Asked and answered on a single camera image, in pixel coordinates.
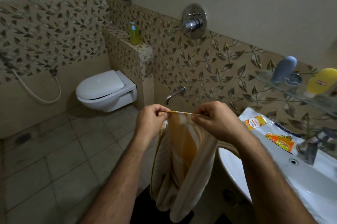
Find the bottle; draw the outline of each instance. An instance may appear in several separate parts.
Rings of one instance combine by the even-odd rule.
[[[337,69],[325,68],[310,78],[307,84],[307,90],[303,93],[308,98],[313,98],[319,93],[326,92],[337,82]]]
[[[276,84],[281,83],[285,77],[288,77],[293,72],[293,69],[296,67],[296,64],[297,60],[295,57],[293,56],[285,57],[277,64],[274,70],[274,74],[270,80]]]
[[[131,44],[135,46],[137,44],[140,44],[141,42],[140,36],[139,36],[139,30],[137,30],[136,27],[134,26],[134,22],[130,22],[130,24],[131,24],[131,29],[129,31],[129,37],[130,37]]]

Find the person's left arm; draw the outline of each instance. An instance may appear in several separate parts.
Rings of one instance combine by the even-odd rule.
[[[141,161],[150,142],[157,136],[168,113],[168,108],[154,104],[139,112],[133,139],[119,159],[110,178],[99,192],[78,224],[130,222],[136,199]]]

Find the bidet hose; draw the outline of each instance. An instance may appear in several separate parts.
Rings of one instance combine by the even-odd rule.
[[[57,77],[55,76],[55,81],[57,83],[57,86],[59,87],[59,96],[57,96],[57,98],[55,100],[52,101],[47,101],[44,99],[41,99],[40,97],[38,97],[36,94],[34,94],[29,88],[28,86],[22,81],[22,79],[20,78],[20,76],[18,75],[18,73],[16,73],[16,71],[14,69],[12,69],[14,75],[19,79],[19,81],[21,82],[21,84],[24,86],[24,88],[26,88],[26,90],[36,99],[44,102],[44,103],[54,103],[56,102],[60,97],[61,97],[61,86],[59,84],[59,81],[57,80]]]

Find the sink basin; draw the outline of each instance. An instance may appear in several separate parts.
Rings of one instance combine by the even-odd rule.
[[[260,114],[247,108],[239,118],[246,120],[257,115]],[[265,137],[265,134],[275,129],[276,126],[271,120],[264,118],[267,124],[252,132],[269,151],[313,216],[319,215],[326,221],[321,223],[335,224],[337,220],[337,160],[318,150],[314,165],[308,165],[302,160],[303,156],[297,152],[295,146],[290,154]],[[293,141],[301,143],[303,139],[293,137]],[[225,171],[239,190],[251,201],[241,160],[226,149],[219,148],[218,150]]]

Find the yellow bottle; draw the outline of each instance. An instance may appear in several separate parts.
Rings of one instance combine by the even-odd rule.
[[[337,82],[337,69],[325,68],[309,79],[307,90],[304,95],[313,98],[319,93],[326,92],[331,86]]]
[[[130,24],[131,24],[131,30],[129,31],[129,37],[130,37],[131,44],[133,45],[140,44],[141,40],[139,36],[139,30],[137,30],[136,27],[134,26],[134,22],[130,22]]]

